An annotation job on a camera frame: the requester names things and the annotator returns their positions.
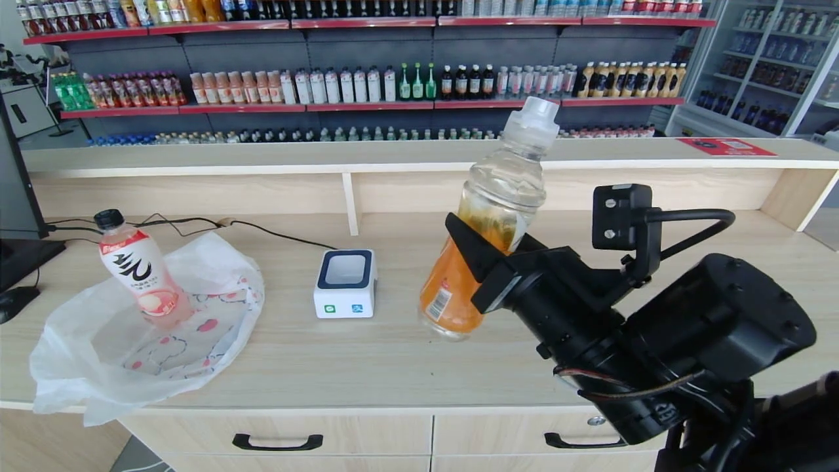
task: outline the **white plastic bag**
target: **white plastic bag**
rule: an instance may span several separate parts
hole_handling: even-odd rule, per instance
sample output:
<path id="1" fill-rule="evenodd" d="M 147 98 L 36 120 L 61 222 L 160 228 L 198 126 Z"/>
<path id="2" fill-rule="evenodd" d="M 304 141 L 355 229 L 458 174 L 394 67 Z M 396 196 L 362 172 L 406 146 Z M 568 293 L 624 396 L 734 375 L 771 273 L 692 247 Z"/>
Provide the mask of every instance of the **white plastic bag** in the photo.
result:
<path id="1" fill-rule="evenodd" d="M 113 278 L 74 296 L 47 318 L 29 357 L 36 413 L 86 400 L 85 426 L 103 424 L 201 388 L 242 351 L 263 306 L 256 263 L 215 233 L 165 259 L 195 315 L 160 331 Z"/>

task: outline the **robotic arm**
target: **robotic arm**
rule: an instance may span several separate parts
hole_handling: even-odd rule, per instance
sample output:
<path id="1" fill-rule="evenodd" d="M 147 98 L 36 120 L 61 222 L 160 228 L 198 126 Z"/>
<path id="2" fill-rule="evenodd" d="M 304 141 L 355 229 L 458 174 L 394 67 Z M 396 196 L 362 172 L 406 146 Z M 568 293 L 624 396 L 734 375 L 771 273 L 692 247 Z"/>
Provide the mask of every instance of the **robotic arm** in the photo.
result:
<path id="1" fill-rule="evenodd" d="M 525 235 L 505 255 L 456 215 L 446 228 L 476 281 L 478 311 L 513 311 L 621 436 L 617 448 L 668 432 L 656 472 L 836 472 L 839 375 L 781 397 L 756 400 L 750 378 L 816 342 L 795 299 L 768 275 L 724 254 L 709 254 L 629 318 L 612 306 L 644 286 L 662 260 L 720 233 L 726 210 L 662 211 L 648 186 L 594 191 L 592 244 L 635 251 L 615 270 L 588 267 L 570 247 L 548 249 Z M 661 249 L 661 223 L 717 223 Z"/>

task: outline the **green bottle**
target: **green bottle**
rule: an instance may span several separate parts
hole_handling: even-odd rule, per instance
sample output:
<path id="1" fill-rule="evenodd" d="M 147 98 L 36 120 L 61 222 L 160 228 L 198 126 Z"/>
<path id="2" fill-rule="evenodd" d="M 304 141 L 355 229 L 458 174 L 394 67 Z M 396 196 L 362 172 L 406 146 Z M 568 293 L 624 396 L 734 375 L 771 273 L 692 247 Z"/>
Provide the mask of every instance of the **green bottle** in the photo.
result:
<path id="1" fill-rule="evenodd" d="M 434 82 L 434 62 L 428 64 L 428 81 L 425 83 L 425 99 L 437 98 L 437 83 Z"/>
<path id="2" fill-rule="evenodd" d="M 399 84 L 399 99 L 411 99 L 411 85 L 408 83 L 408 64 L 402 63 L 402 83 Z"/>
<path id="3" fill-rule="evenodd" d="M 420 63 L 415 63 L 414 67 L 417 69 L 417 77 L 414 78 L 414 100 L 422 100 L 425 87 L 422 86 L 422 79 L 420 79 Z"/>

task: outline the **drawer handle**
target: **drawer handle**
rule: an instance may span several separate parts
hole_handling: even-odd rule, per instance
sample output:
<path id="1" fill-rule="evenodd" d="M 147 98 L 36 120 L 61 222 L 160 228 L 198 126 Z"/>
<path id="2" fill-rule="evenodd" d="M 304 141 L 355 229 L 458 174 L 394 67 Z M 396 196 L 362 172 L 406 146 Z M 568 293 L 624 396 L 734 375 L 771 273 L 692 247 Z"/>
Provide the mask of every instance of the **drawer handle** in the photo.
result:
<path id="1" fill-rule="evenodd" d="M 288 451 L 311 451 L 323 445 L 323 434 L 311 434 L 309 439 L 300 446 L 292 446 L 290 448 L 265 448 L 263 446 L 254 446 L 251 444 L 251 435 L 237 433 L 233 436 L 233 445 L 240 449 L 248 451 L 274 451 L 274 452 L 288 452 Z"/>
<path id="2" fill-rule="evenodd" d="M 622 448 L 627 445 L 627 442 L 620 438 L 616 443 L 571 444 L 563 441 L 558 433 L 545 433 L 545 444 L 557 449 L 604 449 Z"/>

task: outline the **pink bottle label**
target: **pink bottle label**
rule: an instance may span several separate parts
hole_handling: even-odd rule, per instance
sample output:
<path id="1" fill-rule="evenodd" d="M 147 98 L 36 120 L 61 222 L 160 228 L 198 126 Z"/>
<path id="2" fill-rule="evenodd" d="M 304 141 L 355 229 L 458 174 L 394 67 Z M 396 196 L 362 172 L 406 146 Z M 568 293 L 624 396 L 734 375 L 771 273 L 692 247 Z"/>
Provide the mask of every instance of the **pink bottle label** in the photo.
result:
<path id="1" fill-rule="evenodd" d="M 146 233 L 137 231 L 117 244 L 100 244 L 102 263 L 152 317 L 168 315 L 178 305 L 180 288 L 166 270 L 163 255 Z"/>

